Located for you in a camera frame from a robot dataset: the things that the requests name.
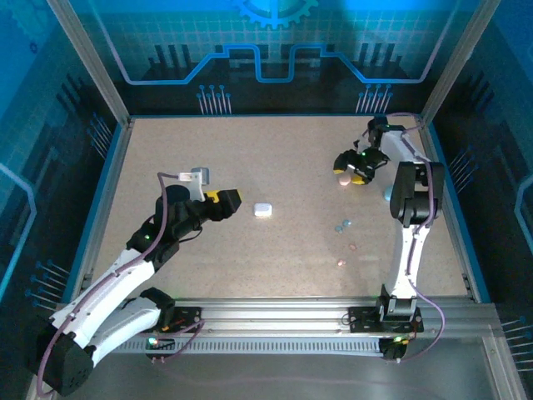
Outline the aluminium table side rail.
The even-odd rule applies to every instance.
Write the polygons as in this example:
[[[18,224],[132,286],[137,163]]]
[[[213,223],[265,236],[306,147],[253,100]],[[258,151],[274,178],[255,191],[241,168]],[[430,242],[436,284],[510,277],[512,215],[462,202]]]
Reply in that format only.
[[[85,276],[91,275],[96,266],[133,124],[130,120],[125,127],[117,127],[113,135],[63,293],[65,303],[77,297]]]
[[[480,303],[482,298],[473,276],[471,257],[464,242],[461,225],[456,216],[456,208],[451,196],[451,177],[446,166],[446,160],[441,150],[441,146],[434,138],[430,124],[424,124],[420,130],[420,137],[426,155],[434,161],[442,163],[445,167],[444,188],[442,194],[442,214],[446,220],[448,233],[450,234],[452,247],[456,254],[461,268],[462,281],[466,287],[467,297],[474,303]]]

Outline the black controller box with light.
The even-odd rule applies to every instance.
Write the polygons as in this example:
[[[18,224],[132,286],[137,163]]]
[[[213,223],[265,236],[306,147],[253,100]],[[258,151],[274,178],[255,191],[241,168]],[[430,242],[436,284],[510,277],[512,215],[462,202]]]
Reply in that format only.
[[[389,337],[379,339],[379,350],[386,361],[399,363],[406,354],[409,339],[404,337]]]
[[[145,354],[152,364],[164,363],[177,350],[174,338],[149,337],[145,341]]]

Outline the aluminium frame beam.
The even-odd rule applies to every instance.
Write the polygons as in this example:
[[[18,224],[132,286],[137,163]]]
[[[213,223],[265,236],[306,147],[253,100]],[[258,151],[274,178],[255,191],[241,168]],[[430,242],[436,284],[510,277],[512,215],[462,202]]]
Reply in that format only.
[[[503,337],[482,338],[488,368],[497,400],[528,400],[511,350]]]

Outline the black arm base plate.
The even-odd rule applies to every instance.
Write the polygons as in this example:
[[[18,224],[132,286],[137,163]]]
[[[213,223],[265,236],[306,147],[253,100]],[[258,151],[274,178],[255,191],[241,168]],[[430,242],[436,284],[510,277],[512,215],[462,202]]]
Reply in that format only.
[[[348,326],[351,333],[423,333],[425,330],[418,307],[413,317],[385,315],[375,307],[349,307]]]
[[[200,307],[174,307],[164,317],[159,331],[162,333],[195,333],[200,327],[202,309]]]

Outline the aluminium frame post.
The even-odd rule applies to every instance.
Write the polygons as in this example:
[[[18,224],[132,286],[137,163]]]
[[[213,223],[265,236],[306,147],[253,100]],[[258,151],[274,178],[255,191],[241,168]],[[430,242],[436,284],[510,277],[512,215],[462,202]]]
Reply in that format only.
[[[122,128],[127,128],[130,114],[71,3],[68,0],[46,1],[112,115]]]
[[[480,0],[421,112],[423,127],[433,121],[500,3],[501,0]]]

